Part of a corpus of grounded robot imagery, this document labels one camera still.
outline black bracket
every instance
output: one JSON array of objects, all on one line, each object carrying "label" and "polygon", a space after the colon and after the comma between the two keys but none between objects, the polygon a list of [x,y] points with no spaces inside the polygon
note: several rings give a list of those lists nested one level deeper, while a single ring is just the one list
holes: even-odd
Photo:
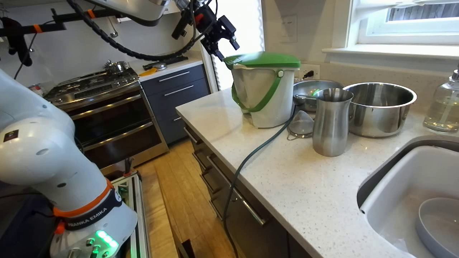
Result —
[{"label": "black bracket", "polygon": [[[22,26],[19,28],[0,28],[0,37],[19,36],[41,32],[66,30],[64,22],[74,22],[82,20],[82,17],[77,13],[57,14],[54,8],[51,9],[51,12],[53,13],[52,17],[55,23],[38,25],[41,31],[37,31],[37,28],[34,25]],[[92,13],[96,18],[119,16],[119,12],[115,12],[108,9],[94,10],[92,11]]]}]

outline green handle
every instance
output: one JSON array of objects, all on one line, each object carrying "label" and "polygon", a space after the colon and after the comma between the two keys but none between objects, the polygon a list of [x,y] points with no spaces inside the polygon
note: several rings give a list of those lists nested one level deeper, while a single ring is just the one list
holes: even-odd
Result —
[{"label": "green handle", "polygon": [[261,101],[255,106],[255,107],[246,107],[240,100],[239,97],[237,96],[236,88],[234,86],[231,87],[231,95],[233,96],[233,100],[237,103],[239,107],[243,110],[247,110],[248,112],[258,112],[262,110],[266,104],[271,100],[271,98],[274,96],[274,93],[276,92],[277,88],[279,87],[280,80],[284,76],[284,71],[279,70],[276,72],[276,79],[274,80],[273,84],[269,88],[268,92],[266,95],[261,99]]}]

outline kitchen counter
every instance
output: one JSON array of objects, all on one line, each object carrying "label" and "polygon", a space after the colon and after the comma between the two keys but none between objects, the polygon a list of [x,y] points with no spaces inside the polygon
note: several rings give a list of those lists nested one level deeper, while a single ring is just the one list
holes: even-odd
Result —
[{"label": "kitchen counter", "polygon": [[[141,73],[145,72],[145,70],[143,69],[142,66],[146,65],[146,64],[149,64],[149,63],[152,63],[152,62],[151,61],[144,61],[144,60],[134,60],[134,61],[129,62],[129,65],[132,67],[132,69],[134,69],[134,71],[137,74],[141,74]],[[154,73],[152,75],[141,76],[139,78],[139,81],[143,82],[143,81],[147,81],[147,80],[150,80],[150,79],[153,79],[153,78],[158,78],[158,77],[166,75],[166,74],[178,72],[180,70],[187,69],[187,68],[190,68],[190,67],[193,67],[193,66],[197,66],[197,65],[201,65],[201,64],[202,64],[202,60],[189,57],[188,60],[181,61],[181,62],[174,63],[174,64],[170,64],[170,65],[168,65],[168,67],[166,69],[164,69],[162,71],[159,71],[159,72],[156,72],[156,73]]]},{"label": "kitchen counter", "polygon": [[[177,107],[183,120],[233,173],[280,127],[256,129],[231,90]],[[433,135],[424,115],[410,112],[401,133],[383,139],[349,134],[346,152],[324,157],[312,139],[288,141],[284,131],[242,170],[241,182],[314,258],[411,257],[379,236],[357,205],[365,179],[413,138]]]}]

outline stainless steel pitcher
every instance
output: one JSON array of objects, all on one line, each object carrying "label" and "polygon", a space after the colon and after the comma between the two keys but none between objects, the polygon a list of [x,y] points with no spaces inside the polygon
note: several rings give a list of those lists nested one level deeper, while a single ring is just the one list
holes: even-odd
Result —
[{"label": "stainless steel pitcher", "polygon": [[343,89],[326,89],[314,94],[317,112],[313,130],[313,148],[324,156],[344,153],[349,133],[349,105],[354,97]]}]

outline window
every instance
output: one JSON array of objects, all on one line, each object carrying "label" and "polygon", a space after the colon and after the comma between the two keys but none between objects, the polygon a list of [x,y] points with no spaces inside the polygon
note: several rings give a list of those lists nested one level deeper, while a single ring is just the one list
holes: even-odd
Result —
[{"label": "window", "polygon": [[459,45],[459,0],[360,0],[358,44]]},{"label": "window", "polygon": [[[215,11],[215,1],[210,7]],[[234,50],[228,40],[218,42],[223,56],[241,55],[264,50],[263,16],[261,0],[218,0],[218,17],[225,15],[236,28],[236,40],[240,48]],[[233,75],[218,57],[212,56],[219,90],[230,88]]]}]

